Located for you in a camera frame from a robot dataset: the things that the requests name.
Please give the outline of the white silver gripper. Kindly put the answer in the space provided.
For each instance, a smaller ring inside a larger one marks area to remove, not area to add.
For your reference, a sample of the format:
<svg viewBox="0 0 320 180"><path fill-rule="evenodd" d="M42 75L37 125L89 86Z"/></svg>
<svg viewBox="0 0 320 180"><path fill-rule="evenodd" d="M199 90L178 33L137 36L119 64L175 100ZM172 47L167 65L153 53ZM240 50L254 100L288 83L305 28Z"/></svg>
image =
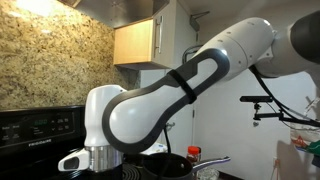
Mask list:
<svg viewBox="0 0 320 180"><path fill-rule="evenodd" d="M118 167L122 161L123 154L111 145L86 146L61 159L58 163L58 170L104 172Z"/></svg>

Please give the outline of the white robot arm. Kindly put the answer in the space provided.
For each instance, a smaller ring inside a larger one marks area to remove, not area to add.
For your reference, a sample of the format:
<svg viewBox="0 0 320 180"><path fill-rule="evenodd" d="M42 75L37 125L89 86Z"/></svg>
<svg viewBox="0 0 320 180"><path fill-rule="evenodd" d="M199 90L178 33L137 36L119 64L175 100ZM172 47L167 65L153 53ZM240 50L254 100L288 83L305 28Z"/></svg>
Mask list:
<svg viewBox="0 0 320 180"><path fill-rule="evenodd" d="M152 146L167 121L209 87L250 68L264 78L313 71L320 58L320 11L282 31L252 17L225 29L186 63L141 89L119 85L92 89L85 105L85 147L58 163L60 171L101 172L118 165L119 152L136 154Z"/></svg>

